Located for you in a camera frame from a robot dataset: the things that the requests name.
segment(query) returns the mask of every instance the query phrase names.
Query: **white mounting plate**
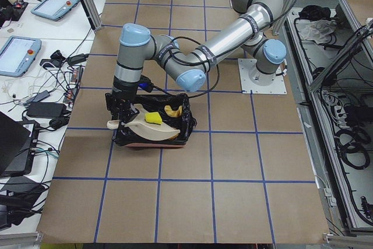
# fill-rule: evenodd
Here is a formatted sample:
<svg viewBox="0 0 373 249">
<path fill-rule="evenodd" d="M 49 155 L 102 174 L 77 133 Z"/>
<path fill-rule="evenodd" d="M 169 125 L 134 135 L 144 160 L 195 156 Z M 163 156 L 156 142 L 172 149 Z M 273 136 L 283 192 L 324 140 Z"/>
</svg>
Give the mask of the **white mounting plate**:
<svg viewBox="0 0 373 249">
<path fill-rule="evenodd" d="M 253 94 L 287 94 L 284 83 L 284 77 L 276 76 L 274 81 L 269 86 L 259 86 L 249 78 L 250 66 L 256 63 L 256 59 L 239 58 L 238 67 L 240 69 L 241 89 L 242 93 Z"/>
</svg>

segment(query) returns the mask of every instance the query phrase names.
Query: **black plastic bag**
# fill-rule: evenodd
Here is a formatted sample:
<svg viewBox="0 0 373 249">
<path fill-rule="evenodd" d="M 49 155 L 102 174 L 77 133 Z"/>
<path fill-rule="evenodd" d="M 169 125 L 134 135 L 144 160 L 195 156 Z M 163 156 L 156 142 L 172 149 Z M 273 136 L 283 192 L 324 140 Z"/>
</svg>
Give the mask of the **black plastic bag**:
<svg viewBox="0 0 373 249">
<path fill-rule="evenodd" d="M 135 134 L 130 128 L 124 127 L 119 123 L 119 127 L 114 136 L 114 142 L 119 146 L 142 143 L 152 144 L 149 146 L 184 146 L 197 122 L 193 118 L 190 109 L 189 98 L 185 93 L 178 95 L 167 94 L 144 94 L 138 95 L 134 101 L 135 104 L 141 104 L 148 112 L 158 112 L 161 115 L 162 121 L 170 127 L 180 130 L 180 133 L 174 139 L 166 139 L 162 141 L 151 141 Z M 177 110 L 179 106 L 182 107 L 182 114 L 180 117 L 170 117 L 164 111 L 164 107 L 170 105 L 173 110 Z"/>
</svg>

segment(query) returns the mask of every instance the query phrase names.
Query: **tablet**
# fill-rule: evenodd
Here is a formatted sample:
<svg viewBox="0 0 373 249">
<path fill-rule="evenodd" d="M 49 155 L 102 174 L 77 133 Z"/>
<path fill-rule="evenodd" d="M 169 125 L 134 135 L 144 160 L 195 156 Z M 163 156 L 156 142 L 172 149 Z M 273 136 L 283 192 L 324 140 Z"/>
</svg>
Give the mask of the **tablet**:
<svg viewBox="0 0 373 249">
<path fill-rule="evenodd" d="M 43 0 L 31 10 L 31 13 L 57 21 L 62 19 L 78 3 L 79 0 Z"/>
<path fill-rule="evenodd" d="M 34 61 L 40 47 L 40 39 L 10 36 L 0 50 L 0 75 L 22 76 Z"/>
</svg>

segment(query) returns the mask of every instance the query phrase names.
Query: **yellow sponge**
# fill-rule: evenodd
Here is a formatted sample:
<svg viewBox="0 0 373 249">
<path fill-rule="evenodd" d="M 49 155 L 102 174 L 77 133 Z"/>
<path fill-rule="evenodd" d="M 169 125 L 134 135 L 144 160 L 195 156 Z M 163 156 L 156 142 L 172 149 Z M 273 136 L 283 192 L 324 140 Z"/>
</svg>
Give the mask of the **yellow sponge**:
<svg viewBox="0 0 373 249">
<path fill-rule="evenodd" d="M 162 124 L 161 115 L 158 112 L 150 112 L 145 114 L 145 121 L 149 124 Z"/>
</svg>

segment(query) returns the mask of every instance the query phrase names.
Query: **robotic arm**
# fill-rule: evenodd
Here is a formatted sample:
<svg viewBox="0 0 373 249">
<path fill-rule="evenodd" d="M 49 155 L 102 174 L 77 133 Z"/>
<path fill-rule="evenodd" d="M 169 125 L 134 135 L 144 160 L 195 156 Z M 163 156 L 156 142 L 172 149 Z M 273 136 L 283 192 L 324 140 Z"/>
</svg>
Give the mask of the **robotic arm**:
<svg viewBox="0 0 373 249">
<path fill-rule="evenodd" d="M 155 60 L 182 89 L 195 92 L 204 84 L 205 73 L 242 47 L 257 59 L 251 79 L 260 85 L 270 84 L 284 60 L 286 49 L 280 41 L 266 39 L 261 30 L 280 16 L 283 0 L 231 1 L 233 9 L 241 16 L 187 55 L 180 51 L 171 37 L 152 36 L 144 26 L 125 24 L 119 40 L 110 99 L 107 96 L 108 110 L 113 117 L 117 114 L 118 104 L 130 112 L 123 122 L 130 122 L 137 114 L 131 104 L 137 93 L 144 60 L 148 59 Z"/>
</svg>

